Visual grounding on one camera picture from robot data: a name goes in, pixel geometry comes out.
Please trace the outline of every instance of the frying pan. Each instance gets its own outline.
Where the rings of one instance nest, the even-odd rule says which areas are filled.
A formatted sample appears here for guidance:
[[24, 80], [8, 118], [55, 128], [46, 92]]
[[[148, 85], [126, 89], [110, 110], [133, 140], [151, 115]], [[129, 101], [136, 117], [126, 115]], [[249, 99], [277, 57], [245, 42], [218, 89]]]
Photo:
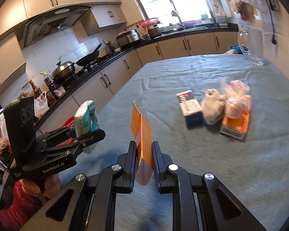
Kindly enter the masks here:
[[102, 43], [100, 43], [97, 48], [90, 54], [86, 55], [85, 57], [79, 59], [76, 64], [78, 66], [84, 67], [88, 65], [89, 63], [95, 61], [99, 57], [99, 48], [102, 46]]

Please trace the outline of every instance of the window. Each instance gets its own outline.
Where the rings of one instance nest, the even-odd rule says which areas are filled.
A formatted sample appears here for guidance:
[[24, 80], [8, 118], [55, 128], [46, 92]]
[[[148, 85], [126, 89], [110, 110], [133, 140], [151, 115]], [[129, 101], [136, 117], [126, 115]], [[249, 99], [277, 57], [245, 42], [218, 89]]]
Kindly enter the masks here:
[[[206, 0], [139, 0], [148, 18], [158, 18], [162, 24], [192, 21], [193, 24], [213, 22]], [[171, 12], [177, 10], [179, 17]]]

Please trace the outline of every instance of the table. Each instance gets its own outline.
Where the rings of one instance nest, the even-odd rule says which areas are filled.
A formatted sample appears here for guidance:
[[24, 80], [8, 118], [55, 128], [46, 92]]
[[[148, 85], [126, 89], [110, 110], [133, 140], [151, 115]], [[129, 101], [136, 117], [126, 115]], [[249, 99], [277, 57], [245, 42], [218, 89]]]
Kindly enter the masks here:
[[[132, 102], [149, 123], [152, 140], [188, 172], [212, 172], [269, 231], [289, 216], [289, 81], [268, 60], [250, 64], [244, 55], [205, 55], [146, 64], [98, 115], [106, 138], [91, 155], [60, 174], [67, 183], [77, 173], [97, 174], [127, 152]], [[244, 141], [219, 133], [220, 123], [188, 130], [176, 93], [191, 89], [201, 102], [220, 81], [241, 80], [251, 90], [250, 124]], [[118, 195], [115, 230], [172, 230], [172, 196], [158, 194], [154, 177]]]

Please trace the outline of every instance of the red jacket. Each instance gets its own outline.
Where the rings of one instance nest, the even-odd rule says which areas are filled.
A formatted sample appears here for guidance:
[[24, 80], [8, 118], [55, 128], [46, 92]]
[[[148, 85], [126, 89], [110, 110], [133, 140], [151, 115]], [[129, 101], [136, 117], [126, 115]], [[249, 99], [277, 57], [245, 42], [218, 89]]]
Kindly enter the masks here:
[[7, 210], [0, 210], [0, 222], [6, 231], [18, 231], [41, 207], [38, 198], [26, 194], [20, 182], [14, 185], [14, 199]]

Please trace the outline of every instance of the glass pitcher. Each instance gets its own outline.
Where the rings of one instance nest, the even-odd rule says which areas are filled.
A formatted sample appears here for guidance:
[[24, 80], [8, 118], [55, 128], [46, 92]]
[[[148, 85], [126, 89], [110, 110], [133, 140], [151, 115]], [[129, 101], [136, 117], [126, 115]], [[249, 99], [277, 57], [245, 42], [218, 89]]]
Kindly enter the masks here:
[[[243, 54], [249, 55], [249, 62], [255, 65], [262, 66], [264, 60], [262, 32], [251, 26], [247, 26], [246, 31], [239, 31], [238, 43]], [[247, 35], [248, 51], [243, 49], [241, 44], [242, 35]]]

